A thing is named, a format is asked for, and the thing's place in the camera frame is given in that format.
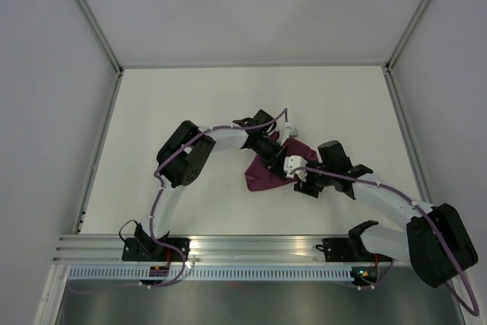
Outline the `purple satin napkin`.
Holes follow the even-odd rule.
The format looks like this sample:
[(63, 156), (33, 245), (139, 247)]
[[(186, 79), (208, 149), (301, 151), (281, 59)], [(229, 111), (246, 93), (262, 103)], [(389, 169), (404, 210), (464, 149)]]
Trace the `purple satin napkin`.
[[(288, 148), (285, 152), (286, 157), (297, 155), (307, 161), (318, 161), (317, 152), (297, 139), (289, 138), (285, 142), (285, 146)], [(264, 165), (264, 161), (259, 155), (256, 155), (252, 160), (249, 167), (245, 170), (244, 176), (247, 189), (250, 192), (274, 189), (295, 183), (297, 180), (296, 178), (286, 178), (283, 180)]]

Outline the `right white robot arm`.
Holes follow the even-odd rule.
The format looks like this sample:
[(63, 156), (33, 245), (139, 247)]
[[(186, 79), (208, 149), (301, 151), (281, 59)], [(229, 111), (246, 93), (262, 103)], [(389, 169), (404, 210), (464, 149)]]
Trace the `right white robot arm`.
[(364, 203), (397, 225), (367, 220), (348, 232), (347, 250), (357, 261), (388, 257), (410, 265), (427, 285), (437, 288), (479, 261), (458, 211), (414, 199), (384, 182), (372, 169), (354, 165), (336, 140), (319, 146), (320, 161), (292, 155), (285, 159), (294, 190), (317, 198), (326, 187)]

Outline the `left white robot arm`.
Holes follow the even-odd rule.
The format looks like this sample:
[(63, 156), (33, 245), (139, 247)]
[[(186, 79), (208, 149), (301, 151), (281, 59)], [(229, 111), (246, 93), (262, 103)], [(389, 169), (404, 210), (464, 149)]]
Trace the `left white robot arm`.
[(182, 122), (159, 150), (154, 177), (160, 186), (151, 210), (126, 238), (122, 260), (162, 261), (170, 250), (185, 258), (185, 252), (169, 242), (170, 223), (187, 186), (195, 183), (211, 154), (230, 149), (249, 149), (260, 157), (263, 167), (284, 181), (288, 146), (271, 138), (278, 118), (259, 110), (253, 118), (230, 125), (204, 127)]

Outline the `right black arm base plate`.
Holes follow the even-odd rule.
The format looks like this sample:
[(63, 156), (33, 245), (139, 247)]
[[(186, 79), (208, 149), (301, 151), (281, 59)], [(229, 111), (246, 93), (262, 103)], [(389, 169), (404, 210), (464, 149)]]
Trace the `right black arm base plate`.
[(388, 256), (373, 253), (356, 253), (344, 237), (329, 237), (322, 239), (314, 248), (320, 251), (327, 263), (389, 263)]

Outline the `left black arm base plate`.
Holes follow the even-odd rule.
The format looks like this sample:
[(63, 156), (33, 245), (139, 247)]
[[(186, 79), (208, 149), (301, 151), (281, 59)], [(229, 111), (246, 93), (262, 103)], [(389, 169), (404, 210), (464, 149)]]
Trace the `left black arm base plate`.
[[(187, 237), (168, 237), (166, 243), (178, 248), (184, 256), (190, 252), (190, 239)], [(142, 245), (134, 237), (130, 237), (125, 241), (122, 261), (181, 263), (182, 257), (175, 250), (157, 245), (153, 241)]]

